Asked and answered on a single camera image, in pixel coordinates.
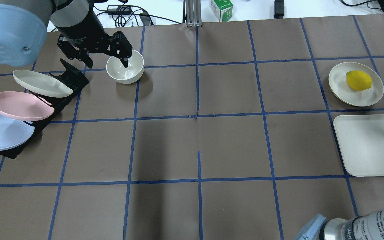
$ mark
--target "grid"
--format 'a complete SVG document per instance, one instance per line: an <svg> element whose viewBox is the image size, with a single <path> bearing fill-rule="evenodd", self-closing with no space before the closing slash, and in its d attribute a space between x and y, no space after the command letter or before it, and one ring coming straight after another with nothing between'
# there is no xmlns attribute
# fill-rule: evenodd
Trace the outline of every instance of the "grid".
<svg viewBox="0 0 384 240"><path fill-rule="evenodd" d="M146 69L151 68L165 68L165 67L190 67L195 66L196 68L196 114L195 115L177 115L177 116L163 116L163 117L137 117L137 108L138 108L138 98L139 98L139 91L140 91L140 81L137 82L136 86L136 94L135 94L135 103L134 103L134 117L133 118L121 118L121 119L88 119L88 120L77 120L77 112L79 107L79 102L81 99L81 93L78 95L78 98L76 100L76 106L75 106L75 112L72 120L59 120L59 121L52 121L52 124L58 124L58 123L71 123L71 129L70 129L70 135L69 140L67 144L67 150L66 155L64 158L63 168L60 175L60 181L59 182L48 182L48 183L32 183L32 184L0 184L0 187L37 187L37 186L54 186L58 187L57 190L57 196L55 199L54 209L52 213L52 219L51 219L51 225L50 230L48 234L48 240L52 238L52 231L53 226L55 222L55 217L57 214L58 209L58 201L61 193L61 189L63 186L80 186L80 185L126 185L126 199L125 199L125 215L124 215L124 225L123 225L123 239L126 239L127 237L127 225L128 225L128 217L129 217L129 201L130 201L130 190L131 186L135 184L171 184L171 183L186 183L186 182L197 182L198 183L198 209L199 209L199 238L200 240L204 239L203 234L203 193L202 193L202 183L203 182L212 182L212 181L272 181L273 185L273 193L274 193L274 204L276 208L276 216L278 221L278 227L279 227L279 236L280 239L284 239L284 230L282 226L282 217L281 217L281 208L279 206L278 202L278 191L277 191L277 181L278 180L293 180L293 179L345 179L347 188L349 190L350 195L350 201L353 206L353 211L355 216L358 216L358 209L355 203L354 194L352 192L352 187L350 184L349 179L354 178L353 176L349 175L343 165L343 160L341 159L340 149L337 142L337 138L335 137L335 143L337 146L338 154L340 155L340 161L343 168L343 174L341 175L323 175L323 176L276 176L274 165L273 165L273 159L272 159L272 151L271 151L271 141L270 141L270 134L268 132L268 124L267 124L267 116L268 115L279 115L279 114L311 114L311 113L326 113L329 118L329 122L331 125L332 133L335 136L334 126L333 126L333 119L332 119L332 113L342 113L342 112L360 112L360 111L384 111L384 108L374 108L374 109L342 109L342 110L331 110L329 108L329 104L326 99L326 95L324 92L323 84L320 79L320 75L318 72L316 61L323 61L323 60L350 60L350 59L369 59L372 63L373 68L375 69L375 72L379 74L379 71L377 69L376 63L374 59L384 58L384 55L380 56L372 56L369 50L369 47L367 46L366 39L364 39L363 33L361 32L360 26L357 22L357 19L355 16L353 16L354 23L356 25L356 28L358 29L358 32L360 34L360 37L363 41L363 44L366 48L366 51L368 53L367 56L357 56L357 57L334 57L334 58L314 58L311 44L309 43L307 31L305 29L305 25L303 23L302 18L300 18L300 25L303 30L303 35L306 40L306 44L308 47L308 51L310 54L310 58L308 59L277 59L277 60L262 60L258 61L256 57L256 50L254 46L253 41L253 33L252 29L250 27L250 22L247 21L247 27L248 32L250 35L250 47L253 52L253 61L242 61L242 62L223 62L223 63L200 63L199 62L199 56L198 56L198 50L199 50L199 44L198 44L198 34L200 32L199 28L195 29L195 44L196 44L196 63L195 64L180 64L180 65L161 65L161 66L146 66ZM142 38L141 38L141 47L140 47L140 53L143 54L143 44L145 41L145 27L143 27L142 30ZM261 90L261 82L260 82L260 75L259 74L259 63L273 63L273 62L298 62L298 61L306 61L311 62L316 78L318 80L318 84L320 87L320 91L324 100L325 104L325 110L308 110L308 111L271 111L267 112L265 110L265 104L262 97L262 90ZM259 101L261 106L261 112L249 112L249 113L236 113L236 114L199 114L200 109L200 79L199 79L199 68L201 66L212 66L212 65L235 65L235 64L254 64L255 73L256 73L256 79L257 79L257 88L258 88L258 94L259 94ZM86 72L92 72L92 71L105 71L104 68L99 69L87 69L84 67L83 73ZM51 73L61 73L62 71L52 71ZM1 73L0 76L9 76L10 73ZM146 120L156 120L156 119L180 119L180 118L205 118L205 117L233 117L233 116L262 116L262 123L264 126L265 131L265 139L267 142L267 150L268 150L268 157L269 157L269 164L271 169L271 176L268 177L236 177L236 178L202 178L201 177L201 152L197 152L197 172L198 177L193 179L173 179L173 180L155 180L155 181L132 181L132 169L133 169L133 156L134 156L134 146L135 146L135 140L136 140L136 127L138 121L146 121ZM85 123L85 122L112 122L112 121L132 121L133 122L133 132L132 132L132 139L131 139L131 151L130 151L130 162L129 162L129 169L128 169L128 180L127 181L100 181L100 182L64 182L64 173L66 169L66 164L69 156L70 151L70 145L72 142L72 136L75 129L76 123ZM2 157L0 161L0 172L3 167L5 161L5 157Z"/></svg>

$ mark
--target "dish rack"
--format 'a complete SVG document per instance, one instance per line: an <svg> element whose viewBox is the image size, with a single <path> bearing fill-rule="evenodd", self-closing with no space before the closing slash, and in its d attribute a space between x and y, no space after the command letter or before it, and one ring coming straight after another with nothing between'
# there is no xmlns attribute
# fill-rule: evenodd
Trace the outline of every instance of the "dish rack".
<svg viewBox="0 0 384 240"><path fill-rule="evenodd" d="M67 97L56 98L56 97L47 97L47 96L36 94L34 92L29 91L31 94L34 94L38 98L41 98L47 101L54 108L54 112L48 118L43 120L32 121L32 122L23 121L24 123L30 126L33 126L35 128L32 136L20 146L17 146L15 148L8 149L8 150L0 151L0 155L5 156L7 158L15 159L23 151L23 149L30 143L30 141L38 133L40 133L51 122L51 120L57 114L59 114L79 92L81 92L81 90L87 84L90 83L90 81L84 76L84 74L81 73L81 71L78 70L76 67L73 67L71 64L69 64L63 59L60 59L60 61L63 64L66 71L64 71L64 73L62 73L59 76L52 75L51 73L50 75L56 78L61 83L65 84L70 89L72 89L73 93Z"/></svg>

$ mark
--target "green and white box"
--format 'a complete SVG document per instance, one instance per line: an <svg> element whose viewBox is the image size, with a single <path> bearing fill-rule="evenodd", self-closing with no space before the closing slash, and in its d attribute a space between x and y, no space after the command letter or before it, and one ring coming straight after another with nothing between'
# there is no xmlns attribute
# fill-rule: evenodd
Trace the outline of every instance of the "green and white box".
<svg viewBox="0 0 384 240"><path fill-rule="evenodd" d="M227 22L232 17L233 4L230 0L210 0L210 9L220 22Z"/></svg>

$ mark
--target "yellow lemon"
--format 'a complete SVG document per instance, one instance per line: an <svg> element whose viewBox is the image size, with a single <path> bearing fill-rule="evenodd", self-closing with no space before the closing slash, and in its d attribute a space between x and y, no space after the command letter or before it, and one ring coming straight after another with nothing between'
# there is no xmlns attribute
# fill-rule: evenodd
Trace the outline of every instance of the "yellow lemon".
<svg viewBox="0 0 384 240"><path fill-rule="evenodd" d="M346 81L348 82L349 87L355 91L369 89L373 82L370 75L360 70L347 72Z"/></svg>

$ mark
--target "blue cap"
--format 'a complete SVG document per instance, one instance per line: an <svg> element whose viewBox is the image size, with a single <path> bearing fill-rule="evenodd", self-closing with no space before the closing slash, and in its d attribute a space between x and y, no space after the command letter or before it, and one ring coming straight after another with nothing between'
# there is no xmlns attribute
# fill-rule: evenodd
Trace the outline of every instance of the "blue cap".
<svg viewBox="0 0 384 240"><path fill-rule="evenodd" d="M300 230L294 240L312 240L326 219L323 215L318 214Z"/></svg>
<svg viewBox="0 0 384 240"><path fill-rule="evenodd" d="M25 9L0 4L0 64L32 64L46 39L47 29L40 18Z"/></svg>

